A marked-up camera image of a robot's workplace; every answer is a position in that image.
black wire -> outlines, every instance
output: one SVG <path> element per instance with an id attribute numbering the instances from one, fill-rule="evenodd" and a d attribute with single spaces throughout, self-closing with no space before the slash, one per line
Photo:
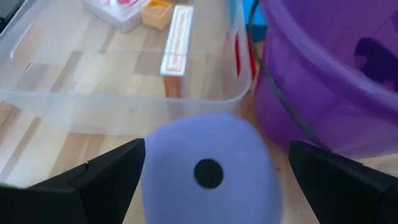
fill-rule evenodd
<path id="1" fill-rule="evenodd" d="M 249 27 L 248 27 L 248 33 L 252 33 L 253 29 L 253 20 L 254 20 L 254 13 L 259 5 L 259 0 L 254 0 L 253 5 L 250 10 L 250 16 L 249 16 Z M 268 82 L 272 88 L 272 91 L 274 92 L 275 96 L 278 98 L 280 103 L 283 105 L 285 110 L 288 112 L 288 114 L 292 117 L 294 122 L 299 126 L 299 128 L 304 132 L 305 135 L 311 140 L 314 144 L 316 144 L 318 147 L 326 150 L 330 150 L 325 144 L 321 142 L 321 140 L 315 135 L 315 133 L 311 130 L 311 128 L 307 125 L 307 123 L 301 118 L 299 114 L 292 108 L 292 105 L 289 103 L 288 99 L 286 96 L 282 93 L 278 85 L 276 84 L 274 77 L 271 75 L 271 73 L 268 71 L 264 63 L 262 62 L 258 52 L 257 48 L 254 47 L 252 39 L 248 40 L 254 54 L 254 58 L 257 60 L 258 64 L 260 65 L 260 71 L 259 73 L 263 73 L 265 77 L 268 79 Z"/>

pink and white item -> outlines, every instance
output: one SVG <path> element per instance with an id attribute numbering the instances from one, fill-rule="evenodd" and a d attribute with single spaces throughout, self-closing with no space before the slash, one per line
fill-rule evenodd
<path id="1" fill-rule="evenodd" d="M 127 33 L 141 20 L 141 10 L 148 0 L 84 0 L 86 9 Z"/>

small cardboard box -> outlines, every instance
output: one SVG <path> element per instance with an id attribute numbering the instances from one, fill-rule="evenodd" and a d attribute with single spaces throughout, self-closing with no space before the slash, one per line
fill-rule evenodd
<path id="1" fill-rule="evenodd" d="M 192 6 L 175 6 L 169 37 L 160 66 L 160 74 L 164 78 L 166 97 L 168 98 L 183 97 L 192 18 Z"/>
<path id="2" fill-rule="evenodd" d="M 164 1 L 150 1 L 142 10 L 141 17 L 144 24 L 164 29 L 170 23 L 173 15 L 173 5 Z"/>
<path id="3" fill-rule="evenodd" d="M 128 33 L 141 24 L 141 10 L 148 0 L 84 0 L 84 7 L 120 32 Z"/>

purple bucket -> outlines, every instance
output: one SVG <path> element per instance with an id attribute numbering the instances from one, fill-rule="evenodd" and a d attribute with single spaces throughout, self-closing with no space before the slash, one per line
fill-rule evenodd
<path id="1" fill-rule="evenodd" d="M 330 149 L 359 158 L 398 151 L 398 1 L 261 0 L 266 65 Z M 256 113 L 285 151 L 309 142 L 263 75 Z"/>

black eye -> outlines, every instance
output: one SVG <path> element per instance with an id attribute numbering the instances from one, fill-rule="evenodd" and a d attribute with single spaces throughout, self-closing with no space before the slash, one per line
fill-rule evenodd
<path id="1" fill-rule="evenodd" d="M 223 178 L 223 168 L 213 159 L 202 159 L 195 166 L 195 179 L 203 188 L 215 189 L 222 183 Z"/>

